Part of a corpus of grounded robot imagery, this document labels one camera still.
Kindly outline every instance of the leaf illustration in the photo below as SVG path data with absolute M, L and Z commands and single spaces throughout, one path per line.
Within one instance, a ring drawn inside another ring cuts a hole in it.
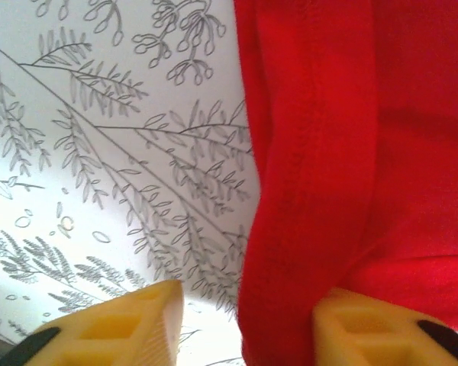
M 58 202 L 56 205 L 56 218 L 59 219 L 63 213 L 63 204 Z
M 174 111 L 170 111 L 169 116 L 171 117 L 172 121 L 178 124 L 181 128 L 186 128 L 185 123 L 183 122 L 183 119 L 179 116 L 179 114 L 177 114 Z
M 200 104 L 200 100 L 197 99 L 196 103 L 193 105 L 192 113 L 190 114 L 189 128 L 191 128 L 193 126 L 193 123 L 195 122 L 195 118 L 197 117 L 197 113 L 198 113 L 199 104 Z
M 183 141 L 180 137 L 177 135 L 172 135 L 172 134 L 167 134 L 166 138 L 171 141 L 172 143 L 175 143 L 176 145 L 180 145 L 183 147 L 187 147 L 185 141 Z
M 7 185 L 8 185 L 10 188 L 14 187 L 15 184 L 17 183 L 17 178 L 18 178 L 18 177 L 17 177 L 16 175 L 13 176 L 13 177 L 10 177 L 10 178 L 8 179 L 8 181 L 7 181 Z
M 133 170 L 133 169 L 121 169 L 119 170 L 120 173 L 125 173 L 125 174 L 130 174 L 130 175 L 138 175 L 140 174 L 140 172 L 138 172 L 137 170 Z
M 54 46 L 54 32 L 52 30 L 47 32 L 47 50 L 50 52 Z
M 222 101 L 221 100 L 218 100 L 215 102 L 215 104 L 212 106 L 211 110 L 208 112 L 208 119 L 211 120 L 213 118 L 213 116 L 215 116 L 215 114 L 217 112 L 219 112 L 219 110 L 221 109 L 221 106 L 222 106 Z
M 244 109 L 244 106 L 245 106 L 245 101 L 242 101 L 241 103 L 239 103 L 239 105 L 236 107 L 233 114 L 231 115 L 231 118 L 229 119 L 229 124 L 232 124 L 232 122 L 240 115 L 240 113 Z
M 0 195 L 2 197 L 5 197 L 9 200 L 12 199 L 12 195 L 10 193 L 10 189 L 9 189 L 9 186 L 6 185 L 5 183 L 3 183 L 2 181 L 0 181 Z
M 44 55 L 44 37 L 42 34 L 39 34 L 39 52 L 40 55 Z
M 146 121 L 146 123 L 144 124 L 144 128 L 146 127 L 149 127 L 149 126 L 152 126 L 154 124 L 157 124 L 158 122 L 160 122 L 164 117 L 166 116 L 166 114 L 158 114 L 154 117 L 151 117 L 149 120 Z
M 140 192 L 151 192 L 156 189 L 160 189 L 160 186 L 159 185 L 147 185 L 146 187 L 141 189 Z
M 108 196 L 108 194 L 95 186 L 100 183 L 100 180 L 92 177 L 95 174 L 94 168 L 102 169 L 103 165 L 92 158 L 96 154 L 87 143 L 88 140 L 86 140 L 85 133 L 78 122 L 76 112 L 70 110 L 69 106 L 66 106 L 66 109 L 68 112 L 58 110 L 66 120 L 53 120 L 53 122 L 68 130 L 69 134 L 60 137 L 54 143 L 54 149 L 59 149 L 62 146 L 68 152 L 61 166 L 63 169 L 71 168 L 73 177 L 76 177 L 76 188 L 83 185 L 83 203 L 91 197 L 92 202 L 103 209 L 101 196 Z

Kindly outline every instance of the red fabric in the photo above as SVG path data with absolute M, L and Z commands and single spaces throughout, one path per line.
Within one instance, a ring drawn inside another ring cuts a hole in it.
M 458 2 L 235 0 L 261 199 L 248 365 L 313 364 L 333 286 L 458 328 Z

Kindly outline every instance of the fern drawing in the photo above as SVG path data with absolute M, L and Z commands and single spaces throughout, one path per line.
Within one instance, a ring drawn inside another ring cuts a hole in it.
M 126 224 L 128 227 L 133 225 L 134 218 L 137 221 L 137 227 L 129 230 L 128 236 L 137 236 L 133 242 L 135 248 L 134 254 L 142 252 L 145 248 L 148 252 L 148 268 L 154 267 L 153 279 L 157 281 L 160 278 L 181 278 L 182 269 L 179 267 L 179 249 L 170 246 L 162 240 L 161 237 L 169 232 L 164 227 L 173 227 L 174 221 L 167 217 L 171 211 L 168 206 L 170 201 L 159 200 L 159 186 L 148 185 L 141 190 L 132 184 L 129 175 L 140 174 L 133 169 L 116 170 L 107 163 L 105 167 L 112 176 L 114 187 L 112 188 L 112 197 L 119 199 L 120 205 L 127 205 Z
M 132 269 L 122 273 L 93 256 L 86 257 L 88 264 L 72 265 L 60 249 L 49 245 L 42 238 L 36 237 L 34 241 L 23 239 L 20 243 L 3 230 L 0 232 L 0 258 L 3 271 L 11 279 L 33 284 L 40 280 L 40 276 L 44 276 L 63 285 L 60 294 L 49 293 L 53 299 L 62 303 L 58 310 L 63 313 L 85 309 L 147 284 Z M 85 292 L 79 280 L 95 284 L 105 296 L 97 297 Z
M 55 37 L 50 30 L 46 36 L 40 35 L 40 57 L 21 66 L 68 72 L 71 100 L 73 104 L 81 104 L 84 111 L 95 104 L 102 115 L 109 117 L 116 113 L 125 117 L 140 113 L 134 102 L 148 94 L 140 89 L 142 82 L 132 80 L 131 71 L 121 72 L 118 65 L 107 68 L 94 59 L 87 61 L 92 45 L 86 42 L 85 33 L 77 37 L 74 30 L 67 32 L 64 27 L 59 33 Z
M 179 187 L 186 188 L 192 199 L 200 200 L 207 214 L 216 217 L 232 212 L 228 205 L 233 197 L 245 201 L 250 196 L 244 190 L 244 180 L 237 179 L 236 171 L 224 173 L 224 165 L 232 159 L 242 172 L 245 159 L 251 157 L 251 149 L 243 149 L 238 144 L 250 141 L 247 127 L 234 124 L 234 120 L 243 110 L 240 103 L 228 118 L 221 110 L 221 101 L 217 101 L 206 114 L 199 109 L 197 101 L 188 121 L 184 121 L 175 111 L 169 116 L 159 114 L 150 118 L 143 127 L 99 127 L 109 130 L 134 131 L 147 148 L 155 148 L 170 157 L 173 180 Z M 158 143 L 164 136 L 171 146 Z M 177 154 L 173 146 L 187 149 Z M 207 168 L 201 168 L 201 162 L 210 161 Z
M 11 157 L 9 170 L 18 168 L 20 175 L 31 176 L 31 159 L 38 155 L 37 164 L 42 171 L 51 167 L 50 153 L 43 148 L 45 135 L 30 128 L 25 122 L 25 106 L 5 84 L 0 68 L 0 138 L 5 141 L 2 158 Z
M 66 110 L 58 110 L 61 119 L 53 122 L 68 131 L 66 136 L 59 138 L 54 144 L 54 149 L 63 149 L 67 152 L 63 160 L 62 168 L 71 168 L 73 177 L 76 177 L 76 188 L 83 186 L 83 203 L 90 194 L 92 203 L 103 209 L 102 196 L 108 196 L 107 192 L 97 188 L 100 179 L 95 178 L 95 171 L 102 169 L 102 164 L 96 160 L 92 147 L 80 127 L 75 112 L 66 106 Z

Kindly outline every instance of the black rubber pad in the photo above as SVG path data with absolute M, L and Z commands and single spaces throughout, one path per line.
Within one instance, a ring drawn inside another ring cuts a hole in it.
M 60 328 L 54 327 L 28 336 L 8 354 L 0 358 L 0 366 L 24 366 L 60 332 Z
M 430 322 L 429 320 L 419 320 L 418 325 L 438 345 L 458 360 L 458 333 L 446 326 Z

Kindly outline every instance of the printed pattern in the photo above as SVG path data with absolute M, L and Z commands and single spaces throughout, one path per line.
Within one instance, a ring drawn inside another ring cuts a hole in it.
M 178 278 L 180 364 L 243 364 L 259 192 L 234 27 L 229 1 L 0 0 L 0 339 Z

